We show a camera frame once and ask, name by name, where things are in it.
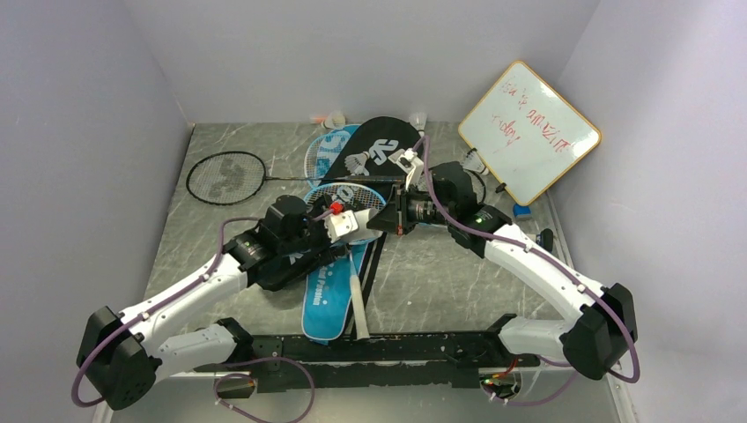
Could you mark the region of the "white shuttlecock tube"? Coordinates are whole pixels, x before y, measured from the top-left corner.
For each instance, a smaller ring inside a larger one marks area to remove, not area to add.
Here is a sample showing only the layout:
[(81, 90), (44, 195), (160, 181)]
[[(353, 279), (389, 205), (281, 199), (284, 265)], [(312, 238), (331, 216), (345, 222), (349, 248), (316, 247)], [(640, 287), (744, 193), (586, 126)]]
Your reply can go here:
[(358, 229), (346, 236), (346, 242), (349, 244), (362, 244), (380, 238), (383, 235), (383, 232), (369, 227), (369, 222), (378, 214), (378, 212), (379, 211), (375, 208), (354, 212)]

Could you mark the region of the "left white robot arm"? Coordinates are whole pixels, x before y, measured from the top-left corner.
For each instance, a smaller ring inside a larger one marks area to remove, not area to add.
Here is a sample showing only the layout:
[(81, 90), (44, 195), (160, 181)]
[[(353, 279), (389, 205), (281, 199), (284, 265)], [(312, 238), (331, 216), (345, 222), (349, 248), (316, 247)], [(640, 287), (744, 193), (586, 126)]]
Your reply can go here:
[(230, 240), (219, 225), (216, 252), (186, 278), (119, 312), (104, 306), (91, 313), (76, 356), (72, 403), (88, 408), (105, 402), (121, 410), (183, 370), (209, 363), (244, 368), (253, 339), (234, 319), (183, 336), (177, 330), (192, 315), (252, 286), (278, 292), (331, 263), (339, 239), (333, 221), (345, 213), (327, 196), (311, 204), (281, 196), (254, 227)]

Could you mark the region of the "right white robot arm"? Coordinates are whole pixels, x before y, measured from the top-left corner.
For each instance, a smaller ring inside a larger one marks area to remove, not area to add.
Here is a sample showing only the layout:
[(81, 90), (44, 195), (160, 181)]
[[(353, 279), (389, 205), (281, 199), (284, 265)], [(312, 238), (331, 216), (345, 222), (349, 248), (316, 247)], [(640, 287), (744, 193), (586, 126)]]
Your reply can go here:
[(504, 317), (484, 342), (485, 357), (506, 365), (519, 354), (557, 359), (592, 380), (614, 372), (638, 336), (632, 293), (603, 286), (557, 259), (502, 211), (478, 199), (472, 172), (456, 162), (435, 167), (412, 187), (399, 177), (385, 207), (367, 226), (406, 235), (415, 226), (443, 225), (452, 239), (476, 256), (511, 272), (541, 294), (561, 315), (557, 321)]

